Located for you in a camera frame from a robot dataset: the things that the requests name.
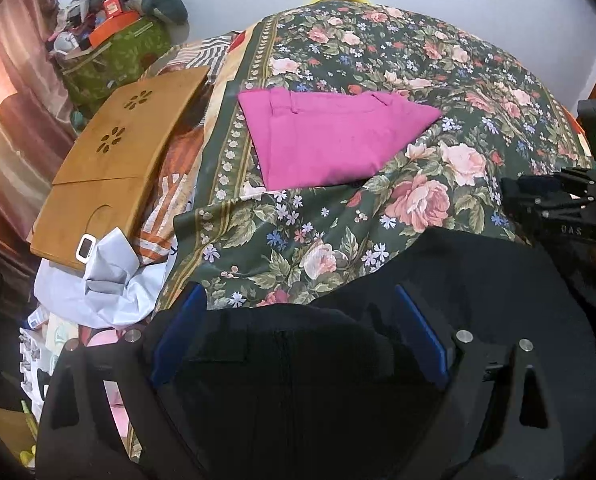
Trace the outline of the black pants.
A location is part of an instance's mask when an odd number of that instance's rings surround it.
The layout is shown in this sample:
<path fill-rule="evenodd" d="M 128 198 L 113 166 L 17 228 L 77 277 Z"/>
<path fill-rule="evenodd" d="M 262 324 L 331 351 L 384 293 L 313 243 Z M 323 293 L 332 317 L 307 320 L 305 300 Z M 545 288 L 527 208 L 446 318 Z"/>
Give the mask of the black pants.
<path fill-rule="evenodd" d="M 541 249 L 435 229 L 397 258 L 383 337 L 336 290 L 238 323 L 209 310 L 140 438 L 169 479 L 556 479 L 596 449 L 596 325 Z M 450 382 L 403 344 L 394 286 L 451 330 Z"/>

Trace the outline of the white crumpled cloth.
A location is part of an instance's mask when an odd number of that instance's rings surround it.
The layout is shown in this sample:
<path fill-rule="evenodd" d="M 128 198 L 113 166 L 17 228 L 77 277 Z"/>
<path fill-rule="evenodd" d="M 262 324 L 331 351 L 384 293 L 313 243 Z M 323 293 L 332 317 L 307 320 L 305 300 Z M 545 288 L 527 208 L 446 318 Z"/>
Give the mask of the white crumpled cloth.
<path fill-rule="evenodd" d="M 171 259 L 141 266 L 124 233 L 115 228 L 98 240 L 82 272 L 43 259 L 34 296 L 66 321 L 119 330 L 153 312 L 172 266 Z"/>

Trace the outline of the floral green bedspread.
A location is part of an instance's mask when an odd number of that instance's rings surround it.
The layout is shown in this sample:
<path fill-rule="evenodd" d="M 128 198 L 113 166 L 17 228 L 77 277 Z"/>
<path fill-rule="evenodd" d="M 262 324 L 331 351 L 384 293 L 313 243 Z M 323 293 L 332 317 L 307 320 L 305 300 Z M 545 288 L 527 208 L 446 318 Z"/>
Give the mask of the floral green bedspread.
<path fill-rule="evenodd" d="M 217 77 L 156 308 L 195 282 L 215 326 L 341 290 L 346 315 L 392 336 L 397 258 L 421 233 L 507 245 L 501 178 L 592 162 L 552 93 L 462 29 L 364 3 L 268 16 Z"/>

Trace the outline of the small white digital clock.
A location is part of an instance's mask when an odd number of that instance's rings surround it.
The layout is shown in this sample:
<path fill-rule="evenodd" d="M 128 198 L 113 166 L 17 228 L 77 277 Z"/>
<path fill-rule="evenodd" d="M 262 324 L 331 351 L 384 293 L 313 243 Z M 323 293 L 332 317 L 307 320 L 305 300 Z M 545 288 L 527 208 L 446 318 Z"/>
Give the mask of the small white digital clock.
<path fill-rule="evenodd" d="M 85 233 L 81 236 L 75 251 L 75 259 L 83 264 L 88 263 L 97 245 L 97 238 L 92 234 Z"/>

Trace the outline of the striped orange white blanket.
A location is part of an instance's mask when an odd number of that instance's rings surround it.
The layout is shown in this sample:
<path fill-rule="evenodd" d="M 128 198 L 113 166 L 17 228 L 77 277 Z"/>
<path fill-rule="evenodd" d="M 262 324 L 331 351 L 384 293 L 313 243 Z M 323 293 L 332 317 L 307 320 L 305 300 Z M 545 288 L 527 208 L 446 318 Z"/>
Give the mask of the striped orange white blanket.
<path fill-rule="evenodd" d="M 191 208 L 197 164 L 203 143 L 203 122 L 217 76 L 229 48 L 241 37 L 239 32 L 178 44 L 161 55 L 142 76 L 153 78 L 168 73 L 206 67 L 207 81 L 199 96 L 187 105 L 174 127 L 153 190 L 132 242 L 143 266 L 160 263 L 173 252 L 174 218 Z"/>

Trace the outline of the bamboo lap desk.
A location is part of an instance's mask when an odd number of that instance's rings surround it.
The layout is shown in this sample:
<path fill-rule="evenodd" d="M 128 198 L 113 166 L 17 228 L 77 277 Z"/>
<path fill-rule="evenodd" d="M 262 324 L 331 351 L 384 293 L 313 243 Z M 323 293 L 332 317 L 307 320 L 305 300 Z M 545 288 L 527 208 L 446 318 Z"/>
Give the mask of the bamboo lap desk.
<path fill-rule="evenodd" d="M 174 127 L 207 81 L 206 67 L 126 84 L 104 101 L 51 182 L 31 233 L 33 255 L 82 270 L 77 244 L 113 229 L 131 237 Z"/>

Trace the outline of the pink folded garment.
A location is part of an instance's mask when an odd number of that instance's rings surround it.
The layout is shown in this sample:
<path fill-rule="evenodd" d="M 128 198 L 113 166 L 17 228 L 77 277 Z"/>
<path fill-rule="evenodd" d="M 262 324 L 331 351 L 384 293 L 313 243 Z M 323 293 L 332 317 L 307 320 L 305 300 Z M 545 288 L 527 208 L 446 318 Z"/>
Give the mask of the pink folded garment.
<path fill-rule="evenodd" d="M 366 180 L 441 117 L 388 92 L 247 90 L 238 104 L 269 191 Z"/>

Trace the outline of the pink brown curtain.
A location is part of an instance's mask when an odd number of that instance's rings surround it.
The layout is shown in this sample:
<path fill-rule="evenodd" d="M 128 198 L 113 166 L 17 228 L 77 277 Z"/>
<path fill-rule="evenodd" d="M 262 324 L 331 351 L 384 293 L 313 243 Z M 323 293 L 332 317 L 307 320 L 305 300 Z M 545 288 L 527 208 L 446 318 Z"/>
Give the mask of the pink brown curtain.
<path fill-rule="evenodd" d="M 75 134 L 72 103 L 46 41 L 58 0 L 0 0 L 0 250 L 28 233 Z"/>

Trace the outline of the green fabric storage box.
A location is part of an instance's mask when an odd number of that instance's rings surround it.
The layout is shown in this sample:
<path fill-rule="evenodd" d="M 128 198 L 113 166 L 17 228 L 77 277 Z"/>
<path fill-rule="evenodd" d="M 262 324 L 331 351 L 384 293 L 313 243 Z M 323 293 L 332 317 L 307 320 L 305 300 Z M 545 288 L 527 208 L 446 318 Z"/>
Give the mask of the green fabric storage box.
<path fill-rule="evenodd" d="M 140 18 L 99 47 L 64 60 L 60 72 L 74 108 L 92 118 L 116 88 L 139 79 L 171 45 L 159 20 Z"/>

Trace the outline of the orange box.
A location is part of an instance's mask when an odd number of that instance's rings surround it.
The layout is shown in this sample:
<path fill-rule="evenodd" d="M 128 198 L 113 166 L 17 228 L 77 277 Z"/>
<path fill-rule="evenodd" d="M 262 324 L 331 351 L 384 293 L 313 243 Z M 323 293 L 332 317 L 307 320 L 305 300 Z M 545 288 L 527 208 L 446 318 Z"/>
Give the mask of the orange box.
<path fill-rule="evenodd" d="M 97 26 L 88 36 L 90 45 L 93 48 L 97 48 L 109 39 L 111 36 L 122 30 L 123 28 L 130 26 L 140 19 L 140 14 L 136 11 L 124 12 L 122 14 L 115 15 L 113 18 L 108 18 L 104 23 Z"/>

